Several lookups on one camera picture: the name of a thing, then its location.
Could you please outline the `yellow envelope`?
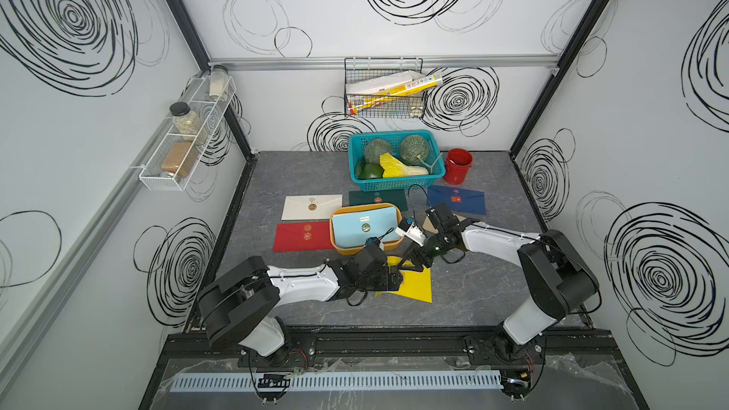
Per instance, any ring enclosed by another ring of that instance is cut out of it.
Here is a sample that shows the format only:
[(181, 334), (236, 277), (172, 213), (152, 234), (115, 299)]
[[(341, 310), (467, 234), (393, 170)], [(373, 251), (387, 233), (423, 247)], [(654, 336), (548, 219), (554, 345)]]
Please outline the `yellow envelope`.
[(429, 269), (425, 269), (424, 271), (400, 270), (398, 268), (398, 264), (401, 262), (401, 259), (402, 258), (397, 256), (389, 256), (387, 258), (388, 271), (400, 271), (404, 277), (404, 282), (402, 283), (400, 290), (389, 290), (387, 282), (385, 289), (378, 290), (375, 294), (379, 296), (384, 293), (390, 293), (402, 296), (403, 298), (432, 303), (433, 294), (431, 271)]

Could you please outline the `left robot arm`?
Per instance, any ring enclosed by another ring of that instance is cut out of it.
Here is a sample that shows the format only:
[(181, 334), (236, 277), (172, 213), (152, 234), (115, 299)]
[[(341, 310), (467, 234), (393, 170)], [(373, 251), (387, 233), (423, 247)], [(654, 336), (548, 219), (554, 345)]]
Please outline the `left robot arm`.
[(396, 292), (402, 271), (387, 262), (376, 238), (353, 256), (310, 268), (284, 269), (251, 256), (197, 296), (201, 326), (212, 351), (236, 345), (270, 358), (287, 344), (283, 322), (271, 312), (301, 302), (347, 300), (356, 292)]

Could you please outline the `beige envelope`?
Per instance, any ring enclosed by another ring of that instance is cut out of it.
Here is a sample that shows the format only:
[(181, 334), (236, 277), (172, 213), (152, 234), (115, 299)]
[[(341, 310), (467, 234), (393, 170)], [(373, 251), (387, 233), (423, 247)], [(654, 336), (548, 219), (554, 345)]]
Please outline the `beige envelope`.
[[(465, 217), (459, 216), (457, 214), (457, 219), (459, 221), (463, 221), (463, 220), (465, 220)], [(423, 231), (425, 231), (427, 233), (436, 233), (438, 231), (438, 229), (433, 225), (433, 223), (431, 222), (431, 220), (429, 218), (425, 218), (425, 221), (423, 222), (423, 226), (421, 226), (421, 229), (423, 229)]]

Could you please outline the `light blue envelope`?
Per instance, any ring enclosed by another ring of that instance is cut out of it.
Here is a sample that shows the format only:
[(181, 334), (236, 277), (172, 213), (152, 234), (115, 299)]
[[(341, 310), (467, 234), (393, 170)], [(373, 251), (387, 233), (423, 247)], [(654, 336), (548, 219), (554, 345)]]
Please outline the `light blue envelope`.
[(332, 218), (334, 244), (342, 249), (361, 247), (369, 238), (397, 241), (398, 210), (394, 206), (361, 212), (335, 214)]

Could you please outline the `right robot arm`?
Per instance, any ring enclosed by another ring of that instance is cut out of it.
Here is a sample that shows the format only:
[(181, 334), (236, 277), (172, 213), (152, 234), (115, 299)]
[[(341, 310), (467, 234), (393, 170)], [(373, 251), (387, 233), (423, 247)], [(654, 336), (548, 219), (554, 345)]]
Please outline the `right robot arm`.
[(599, 293), (594, 273), (560, 231), (520, 233), (476, 218), (460, 219), (444, 203), (429, 208), (426, 216), (433, 235), (426, 235), (413, 219), (402, 220), (396, 229), (412, 241), (404, 259), (416, 270), (430, 268), (436, 258), (455, 249), (493, 256), (522, 270), (529, 296), (493, 337), (494, 348), (504, 357), (516, 355)]

